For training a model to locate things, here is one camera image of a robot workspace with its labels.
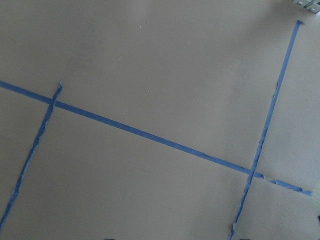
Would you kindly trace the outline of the grey aluminium frame post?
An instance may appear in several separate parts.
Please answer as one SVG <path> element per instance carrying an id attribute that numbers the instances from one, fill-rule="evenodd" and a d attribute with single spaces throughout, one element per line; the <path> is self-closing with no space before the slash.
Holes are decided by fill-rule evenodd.
<path id="1" fill-rule="evenodd" d="M 291 0 L 291 2 L 311 13 L 317 14 L 320 12 L 320 0 Z"/>

